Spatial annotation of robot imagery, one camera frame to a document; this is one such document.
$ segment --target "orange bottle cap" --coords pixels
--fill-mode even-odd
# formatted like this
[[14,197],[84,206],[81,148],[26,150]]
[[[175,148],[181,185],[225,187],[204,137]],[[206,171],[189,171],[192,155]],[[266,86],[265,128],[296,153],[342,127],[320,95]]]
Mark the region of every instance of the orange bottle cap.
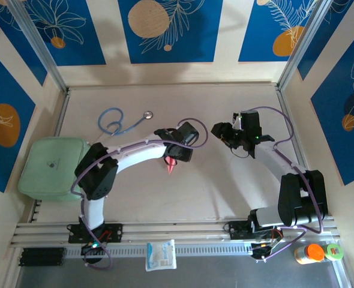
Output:
[[317,244],[310,244],[307,248],[307,254],[310,259],[315,261],[322,261],[325,257],[322,247]]

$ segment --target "bottle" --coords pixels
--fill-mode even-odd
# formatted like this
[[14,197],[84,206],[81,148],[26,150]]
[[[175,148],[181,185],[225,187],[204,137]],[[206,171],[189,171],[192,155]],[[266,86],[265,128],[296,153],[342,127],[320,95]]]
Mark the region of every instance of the bottle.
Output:
[[322,246],[325,253],[325,261],[338,261],[344,257],[344,251],[337,244],[328,244]]
[[295,258],[300,264],[321,262],[325,258],[323,248],[318,244],[310,244],[295,250]]

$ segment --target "white packet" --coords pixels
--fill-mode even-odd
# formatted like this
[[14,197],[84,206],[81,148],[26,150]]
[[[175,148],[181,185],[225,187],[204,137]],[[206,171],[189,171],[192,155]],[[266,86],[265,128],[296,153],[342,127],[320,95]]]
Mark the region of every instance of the white packet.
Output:
[[175,241],[152,242],[146,245],[146,271],[176,269]]

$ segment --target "green bottle cap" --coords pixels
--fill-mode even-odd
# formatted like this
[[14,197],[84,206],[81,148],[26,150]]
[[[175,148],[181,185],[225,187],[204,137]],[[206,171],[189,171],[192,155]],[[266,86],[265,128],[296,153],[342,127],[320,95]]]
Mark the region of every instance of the green bottle cap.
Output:
[[325,252],[325,257],[330,261],[341,260],[344,257],[344,251],[337,244],[328,244],[322,247]]

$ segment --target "white table surface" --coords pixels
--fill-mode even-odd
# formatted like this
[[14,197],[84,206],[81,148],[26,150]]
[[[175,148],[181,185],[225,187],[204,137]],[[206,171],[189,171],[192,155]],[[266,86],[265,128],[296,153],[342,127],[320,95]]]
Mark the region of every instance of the white table surface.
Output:
[[[280,108],[272,85],[176,85],[89,88],[71,91],[61,136],[81,137],[93,143],[101,131],[97,119],[102,111],[119,107],[125,113],[123,128],[131,126],[146,110],[154,117],[122,136],[111,137],[105,146],[140,140],[159,128],[175,127],[186,117],[203,121],[209,130],[207,144],[193,152],[191,162],[179,162],[171,175],[162,159],[129,167],[117,175],[104,207],[107,221],[206,220],[248,216],[250,209],[277,203],[279,183],[265,166],[248,157],[239,159],[210,134],[218,122],[230,122],[233,112],[257,106]],[[115,121],[118,113],[107,114],[103,124]],[[264,134],[276,140],[289,133],[283,117],[260,110]],[[191,121],[205,136],[202,127]],[[291,143],[281,150],[292,159]],[[245,155],[245,151],[235,151]],[[75,222],[80,202],[43,201],[37,221]]]

